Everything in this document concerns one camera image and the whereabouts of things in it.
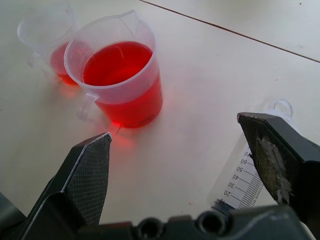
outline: white table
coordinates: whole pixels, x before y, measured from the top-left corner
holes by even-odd
[[[287,99],[303,135],[320,143],[319,63],[137,0],[71,4],[80,26],[136,9],[158,40],[163,108],[148,126],[114,136],[101,223],[209,209],[208,194],[242,135],[238,112]],[[83,92],[27,66],[31,51],[16,28],[29,8],[18,0],[0,7],[0,192],[26,215],[71,147],[98,134],[76,117]],[[261,203],[274,202],[265,193]]]
[[[318,0],[145,1],[320,60]]]

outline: beaker handle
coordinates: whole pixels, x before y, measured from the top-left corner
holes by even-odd
[[[95,95],[95,94],[87,93],[83,98],[82,106],[77,111],[77,116],[82,121],[94,124],[100,131],[106,132],[107,129],[105,128],[105,126],[100,121],[89,117],[89,111],[90,111],[92,105],[95,103],[95,101],[98,98],[99,97],[97,95]]]
[[[44,69],[43,61],[44,60],[41,58],[41,56],[38,53],[34,52],[31,56],[28,57],[26,63],[32,69],[40,70],[46,79],[52,79],[54,82],[58,82],[60,78],[57,75],[53,76],[52,73]]]

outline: plastic measuring cup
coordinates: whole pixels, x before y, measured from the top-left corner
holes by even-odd
[[[80,54],[79,44],[86,46],[86,50]],[[136,74],[128,75],[127,79],[124,76],[136,67],[132,63],[139,62],[141,53],[138,51],[127,57],[123,45],[140,45],[146,51],[151,51],[146,64],[140,66],[141,69]],[[117,59],[114,55],[101,58],[101,55],[109,50],[117,54]],[[124,68],[119,68],[118,63],[115,63],[119,61],[118,58],[124,62]],[[93,81],[95,85],[84,80],[89,63],[93,68],[100,66],[89,76],[90,83]],[[94,102],[112,123],[122,128],[144,126],[154,120],[162,108],[163,95],[156,58],[156,39],[134,10],[122,15],[104,17],[83,27],[69,42],[64,54],[64,64],[69,76],[87,92],[79,110],[79,116],[84,121],[98,124],[88,117]],[[121,76],[122,81],[103,84],[115,76]]]
[[[67,0],[59,0],[20,22],[17,35],[20,41],[30,47],[34,54],[28,59],[32,67],[40,67],[44,61],[61,80],[69,85],[77,85],[67,74],[64,54],[68,42],[78,31],[74,12]],[[48,71],[41,69],[46,77]]]

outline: red liquid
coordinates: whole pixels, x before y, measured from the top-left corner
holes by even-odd
[[[71,77],[67,74],[64,64],[64,55],[67,48],[68,42],[58,47],[51,55],[50,65],[55,73],[61,78],[63,82],[69,85],[78,85]]]
[[[152,51],[145,45],[119,42],[95,53],[86,63],[83,81],[93,86],[121,83],[136,75],[150,60]],[[163,103],[160,75],[146,92],[134,100],[120,104],[96,104],[115,124],[138,128],[150,123],[159,114]]]

